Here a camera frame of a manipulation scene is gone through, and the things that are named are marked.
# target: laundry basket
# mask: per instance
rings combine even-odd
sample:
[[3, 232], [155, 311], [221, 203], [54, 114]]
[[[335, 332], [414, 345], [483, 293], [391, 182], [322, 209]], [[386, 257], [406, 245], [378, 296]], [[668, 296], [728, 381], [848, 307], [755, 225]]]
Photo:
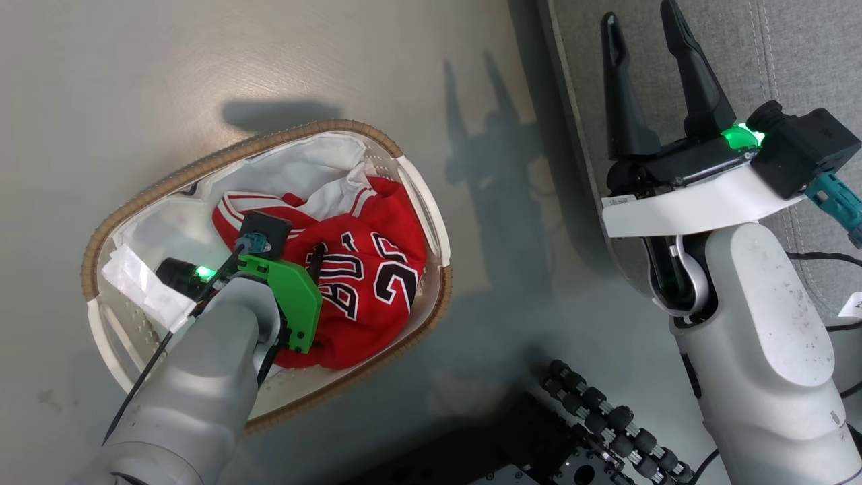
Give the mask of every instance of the laundry basket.
[[[132, 387], [158, 347], [160, 327], [152, 324], [137, 305], [102, 277], [100, 272], [110, 259], [110, 253], [120, 244], [130, 243], [128, 234], [133, 233], [142, 220], [146, 221], [148, 213], [164, 204], [189, 204], [193, 206], [191, 212], [182, 213], [200, 212], [200, 217], [184, 216], [184, 220], [175, 221], [177, 227], [211, 225], [209, 214], [214, 203], [211, 201], [212, 195], [206, 193], [213, 188], [211, 180], [242, 171], [259, 157], [290, 149], [297, 144], [314, 142], [316, 137], [324, 136], [346, 136], [361, 142], [365, 147], [361, 158], [371, 162], [376, 175], [404, 185], [424, 231], [428, 262], [409, 322], [392, 343], [372, 358], [346, 370], [334, 371], [320, 367], [285, 369], [271, 376], [260, 388], [246, 431], [254, 432], [275, 425], [361, 381], [419, 343], [440, 322], [452, 291], [449, 241], [440, 211], [422, 177], [395, 142], [370, 125], [351, 120], [311, 123], [275, 135], [253, 138], [196, 161], [146, 189], [108, 216], [98, 227], [84, 253], [81, 284], [96, 345], [111, 374], [123, 389], [128, 391]], [[151, 249], [139, 255], [150, 268], [156, 268], [167, 256], [195, 261], [183, 254], [185, 249], [181, 242], [169, 237], [164, 241], [139, 242]], [[223, 244], [214, 244], [213, 248], [227, 251]], [[217, 261], [222, 255], [213, 254], [209, 257]]]

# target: white fabric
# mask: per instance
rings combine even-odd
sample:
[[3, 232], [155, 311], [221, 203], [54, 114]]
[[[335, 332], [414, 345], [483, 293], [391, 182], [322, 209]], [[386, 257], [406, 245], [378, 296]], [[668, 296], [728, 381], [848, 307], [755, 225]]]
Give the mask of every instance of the white fabric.
[[127, 245], [110, 254], [102, 276], [150, 318], [171, 332], [185, 324], [194, 302], [162, 283]]
[[[365, 202], [377, 195], [365, 175], [365, 165], [366, 162], [361, 161], [346, 177], [323, 184], [309, 196], [305, 204], [298, 207], [286, 204], [275, 194], [228, 191], [222, 195], [216, 209], [237, 230], [242, 225], [241, 212], [265, 207], [291, 207], [318, 221], [347, 213], [358, 216]], [[306, 167], [304, 172], [319, 180], [324, 174], [329, 174], [330, 168], [318, 167], [317, 175], [313, 174], [310, 167]]]
[[114, 244], [127, 243], [150, 268], [169, 256], [217, 268], [230, 254], [212, 224], [213, 209], [225, 192], [292, 193], [309, 200], [327, 184], [348, 177], [347, 186], [328, 186], [317, 196], [320, 202], [307, 203], [309, 211], [326, 216], [340, 202], [324, 194], [329, 195], [329, 190], [350, 194], [355, 192], [350, 184], [367, 182], [368, 175], [376, 175], [370, 163], [360, 163], [364, 155], [362, 141], [342, 134], [316, 135], [273, 148], [212, 173], [197, 182], [191, 195], [162, 198], [135, 214], [114, 234]]

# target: gray table surface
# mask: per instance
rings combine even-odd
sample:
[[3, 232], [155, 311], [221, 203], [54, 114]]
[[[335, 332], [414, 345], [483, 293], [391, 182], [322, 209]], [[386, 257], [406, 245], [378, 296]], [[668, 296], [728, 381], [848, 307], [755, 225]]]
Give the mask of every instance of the gray table surface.
[[[13, 0], [0, 66], [0, 482], [63, 482], [122, 400], [78, 287], [102, 218], [202, 155], [328, 117], [419, 168], [453, 302], [386, 370], [245, 438], [221, 483], [335, 483], [534, 388], [552, 356], [690, 463], [713, 449], [664, 315], [609, 262], [528, 3]], [[717, 463], [702, 483], [726, 480]]]

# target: white label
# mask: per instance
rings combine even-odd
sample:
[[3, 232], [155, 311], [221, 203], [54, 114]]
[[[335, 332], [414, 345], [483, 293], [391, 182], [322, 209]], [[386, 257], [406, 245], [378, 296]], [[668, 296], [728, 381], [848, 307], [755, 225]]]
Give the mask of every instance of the white label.
[[862, 318], [862, 292], [850, 295], [850, 299], [844, 304], [844, 308], [841, 308], [838, 316]]
[[602, 197], [602, 207], [610, 207], [611, 205], [628, 204], [637, 200], [634, 195], [627, 194], [618, 197]]

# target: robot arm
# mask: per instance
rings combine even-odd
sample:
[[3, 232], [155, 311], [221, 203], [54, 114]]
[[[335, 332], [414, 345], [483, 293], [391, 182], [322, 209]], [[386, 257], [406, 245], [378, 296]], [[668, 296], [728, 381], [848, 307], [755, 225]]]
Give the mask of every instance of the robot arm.
[[661, 14], [689, 111], [686, 138], [664, 146], [643, 122], [620, 23], [603, 19], [608, 237], [643, 239], [654, 301], [734, 485], [862, 483], [826, 329], [780, 242], [751, 223], [807, 196], [862, 246], [862, 203], [834, 177], [859, 139], [823, 109], [788, 117], [774, 101], [734, 125], [676, 2]]
[[130, 402], [74, 485], [216, 483], [252, 411], [280, 320], [269, 286], [232, 279]]

